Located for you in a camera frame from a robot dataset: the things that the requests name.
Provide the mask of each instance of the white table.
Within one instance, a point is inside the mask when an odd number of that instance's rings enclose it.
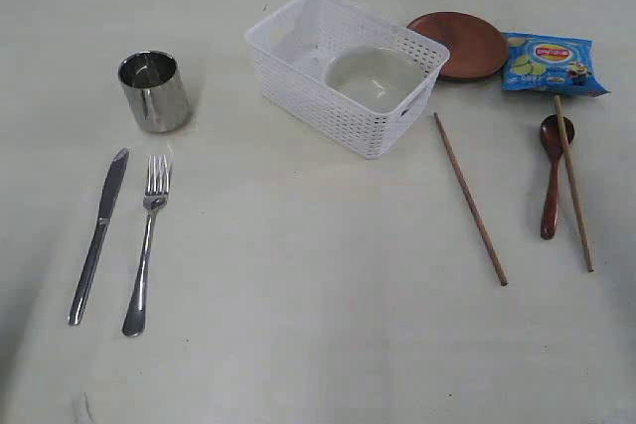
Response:
[[[353,0],[403,24],[477,14],[591,38],[613,93],[567,101],[597,272],[585,273],[540,93],[439,84],[506,268],[496,279],[429,117],[365,161],[259,96],[242,34],[288,0],[0,0],[0,325],[6,423],[575,423],[636,419],[636,0]],[[195,120],[140,132],[116,80],[174,54]],[[107,166],[128,171],[83,323],[66,324]],[[121,324],[150,152],[174,155],[146,332]]]

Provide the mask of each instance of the stainless steel cup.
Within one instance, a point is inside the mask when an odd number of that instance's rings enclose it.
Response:
[[[183,90],[177,61],[163,52],[139,52],[119,66],[119,81],[137,124],[150,133],[177,129],[192,108]]]

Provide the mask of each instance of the lay's logo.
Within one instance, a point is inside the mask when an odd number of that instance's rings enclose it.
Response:
[[[535,47],[535,55],[548,62],[564,62],[572,56],[572,52],[561,45],[542,44]]]

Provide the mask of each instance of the table knife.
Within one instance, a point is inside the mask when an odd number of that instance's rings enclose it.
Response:
[[[81,270],[81,276],[79,277],[78,287],[76,294],[73,297],[73,303],[71,304],[71,311],[69,312],[69,325],[79,325],[83,311],[86,308],[86,301],[88,300],[88,292],[90,292],[90,285],[92,284],[92,278],[95,275],[95,269],[97,268],[97,261],[99,260],[99,253],[101,252],[101,245],[103,239],[106,236],[106,230],[108,229],[108,223],[112,216],[112,210],[115,207],[117,201],[117,195],[119,194],[119,188],[123,181],[123,175],[126,172],[126,164],[128,163],[128,150],[123,148],[113,158],[106,180],[103,183],[103,189],[101,190],[101,200],[99,201],[99,213],[97,214],[97,224],[95,225],[95,232],[92,235],[92,241],[88,248],[88,254],[86,255],[86,261],[83,263],[83,269]]]

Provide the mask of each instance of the wooden spoon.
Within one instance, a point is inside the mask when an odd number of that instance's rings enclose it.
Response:
[[[574,139],[574,125],[572,122],[564,118],[565,131],[567,133],[567,143],[571,143]],[[541,132],[539,134],[541,144],[548,153],[550,158],[550,183],[548,185],[548,193],[546,194],[546,203],[544,204],[544,215],[541,218],[541,237],[549,240],[555,236],[557,231],[557,209],[558,209],[558,161],[563,154],[560,144],[560,136],[558,135],[558,120],[553,114],[544,119],[541,123]]]

